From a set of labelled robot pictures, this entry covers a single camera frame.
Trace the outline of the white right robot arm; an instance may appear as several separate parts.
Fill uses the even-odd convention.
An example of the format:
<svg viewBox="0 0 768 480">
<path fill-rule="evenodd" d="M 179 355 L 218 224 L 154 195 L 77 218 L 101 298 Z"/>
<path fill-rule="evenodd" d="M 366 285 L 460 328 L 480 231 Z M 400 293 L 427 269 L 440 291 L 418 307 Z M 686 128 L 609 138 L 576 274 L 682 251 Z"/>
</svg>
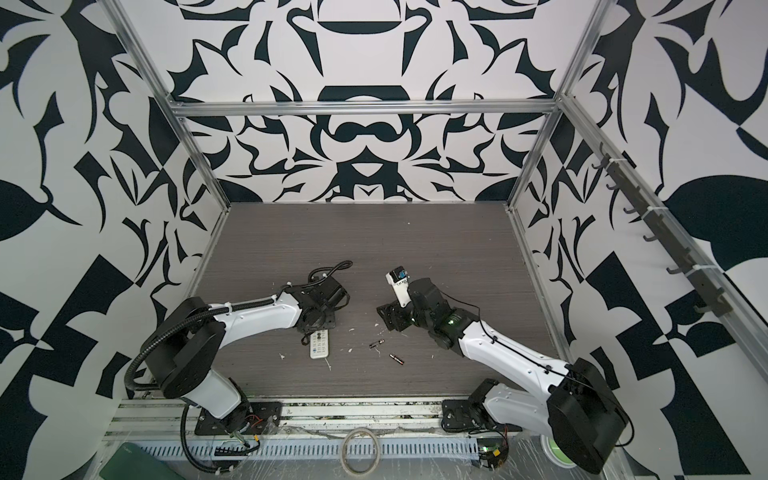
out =
<svg viewBox="0 0 768 480">
<path fill-rule="evenodd" d="M 442 292 L 429 278 L 398 267 L 385 276 L 396 298 L 377 312 L 390 330 L 425 330 L 442 349 L 483 364 L 513 382 L 488 382 L 473 403 L 494 425 L 513 425 L 554 442 L 575 466 L 600 473 L 632 421 L 591 362 L 537 352 L 501 334 L 478 306 Z"/>
</svg>

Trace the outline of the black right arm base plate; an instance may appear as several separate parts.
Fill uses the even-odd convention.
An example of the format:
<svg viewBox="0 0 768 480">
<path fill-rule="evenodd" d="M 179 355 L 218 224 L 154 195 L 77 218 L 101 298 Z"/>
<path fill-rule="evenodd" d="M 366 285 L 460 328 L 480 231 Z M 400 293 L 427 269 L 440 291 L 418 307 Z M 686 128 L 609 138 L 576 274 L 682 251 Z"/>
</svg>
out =
<svg viewBox="0 0 768 480">
<path fill-rule="evenodd" d="M 505 433 L 510 429 L 497 423 L 478 402 L 469 399 L 446 399 L 441 402 L 440 427 L 448 433 Z"/>
</svg>

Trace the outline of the white remote control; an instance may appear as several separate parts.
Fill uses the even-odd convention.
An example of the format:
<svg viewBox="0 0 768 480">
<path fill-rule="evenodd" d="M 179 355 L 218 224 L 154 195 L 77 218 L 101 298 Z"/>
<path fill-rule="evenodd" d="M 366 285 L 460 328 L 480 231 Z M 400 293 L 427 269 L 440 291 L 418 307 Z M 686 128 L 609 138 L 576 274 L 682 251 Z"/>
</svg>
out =
<svg viewBox="0 0 768 480">
<path fill-rule="evenodd" d="M 313 332 L 310 337 L 309 355 L 312 360 L 326 359 L 329 355 L 329 333 L 327 330 Z"/>
</svg>

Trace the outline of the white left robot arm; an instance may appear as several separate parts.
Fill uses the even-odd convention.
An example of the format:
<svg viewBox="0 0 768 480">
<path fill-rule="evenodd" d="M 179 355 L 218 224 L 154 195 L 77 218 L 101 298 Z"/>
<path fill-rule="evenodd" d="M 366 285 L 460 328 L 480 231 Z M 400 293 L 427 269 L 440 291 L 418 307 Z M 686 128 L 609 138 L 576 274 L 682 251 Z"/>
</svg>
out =
<svg viewBox="0 0 768 480">
<path fill-rule="evenodd" d="M 188 298 L 144 341 L 127 367 L 125 387 L 180 399 L 240 429 L 252 409 L 236 382 L 214 369 L 219 351 L 274 330 L 294 329 L 307 344 L 312 334 L 335 327 L 336 313 L 349 300 L 347 290 L 330 275 L 245 302 L 207 304 Z"/>
</svg>

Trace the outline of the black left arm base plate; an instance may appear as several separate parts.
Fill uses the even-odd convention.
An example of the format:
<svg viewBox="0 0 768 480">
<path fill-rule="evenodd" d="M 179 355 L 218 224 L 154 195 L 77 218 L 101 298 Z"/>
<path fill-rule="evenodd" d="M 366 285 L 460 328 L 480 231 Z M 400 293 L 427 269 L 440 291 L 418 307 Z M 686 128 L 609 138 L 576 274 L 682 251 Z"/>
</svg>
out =
<svg viewBox="0 0 768 480">
<path fill-rule="evenodd" d="M 279 401 L 251 402 L 248 407 L 238 406 L 224 419 L 217 419 L 207 410 L 197 417 L 194 434 L 220 436 L 238 432 L 242 435 L 261 435 L 276 429 L 281 423 L 283 403 Z"/>
</svg>

